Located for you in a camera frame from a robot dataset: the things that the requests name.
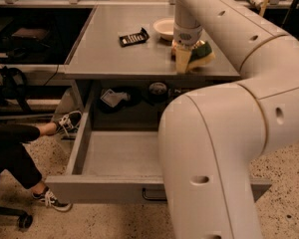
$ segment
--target gray tabletop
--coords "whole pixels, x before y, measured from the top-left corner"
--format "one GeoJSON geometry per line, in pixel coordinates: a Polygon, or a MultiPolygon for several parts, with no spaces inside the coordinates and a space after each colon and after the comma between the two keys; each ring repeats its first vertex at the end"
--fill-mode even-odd
{"type": "Polygon", "coordinates": [[[66,66],[70,79],[162,79],[202,77],[217,80],[238,80],[235,71],[223,53],[203,32],[202,40],[208,40],[216,59],[185,76],[175,70],[170,54],[171,42],[162,39],[153,23],[173,17],[174,6],[164,4],[99,5],[86,29],[74,56],[66,66]],[[121,47],[119,37],[138,33],[145,28],[149,33],[146,43],[121,47]]]}

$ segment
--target bowl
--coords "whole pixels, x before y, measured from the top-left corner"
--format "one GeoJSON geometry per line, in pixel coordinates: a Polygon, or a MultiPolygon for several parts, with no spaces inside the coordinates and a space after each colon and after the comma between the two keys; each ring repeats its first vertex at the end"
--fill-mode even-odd
{"type": "Polygon", "coordinates": [[[153,28],[160,34],[160,36],[168,41],[173,39],[173,18],[164,18],[153,23],[153,28]]]}

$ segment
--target open drawer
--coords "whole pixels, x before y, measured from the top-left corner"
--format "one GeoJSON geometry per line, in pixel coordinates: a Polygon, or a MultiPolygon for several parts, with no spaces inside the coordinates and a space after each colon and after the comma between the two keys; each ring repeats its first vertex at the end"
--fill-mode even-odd
{"type": "MultiPolygon", "coordinates": [[[[166,202],[157,145],[162,106],[141,102],[104,115],[96,106],[101,91],[94,82],[65,174],[46,183],[63,202],[166,202]]],[[[253,179],[251,186],[257,200],[271,183],[253,179]]]]}

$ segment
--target floor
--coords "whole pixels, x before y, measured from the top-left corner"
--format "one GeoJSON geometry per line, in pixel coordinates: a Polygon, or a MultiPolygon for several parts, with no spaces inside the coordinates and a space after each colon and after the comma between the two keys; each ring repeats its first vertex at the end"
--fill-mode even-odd
{"type": "MultiPolygon", "coordinates": [[[[26,145],[44,177],[62,174],[69,150],[54,136],[26,145]]],[[[265,239],[299,239],[299,142],[261,156],[250,164],[254,177],[272,187],[256,202],[265,239]]],[[[173,239],[165,204],[74,204],[60,213],[32,200],[8,173],[2,174],[0,205],[33,214],[32,226],[19,230],[16,218],[0,217],[0,239],[173,239]]]]}

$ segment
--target chair wheel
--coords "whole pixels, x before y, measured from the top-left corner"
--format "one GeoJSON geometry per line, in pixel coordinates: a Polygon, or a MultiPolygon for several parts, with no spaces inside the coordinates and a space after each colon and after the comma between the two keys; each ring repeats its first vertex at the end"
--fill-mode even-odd
{"type": "Polygon", "coordinates": [[[29,228],[32,224],[32,221],[32,215],[23,214],[18,219],[18,226],[19,228],[29,228]]]}

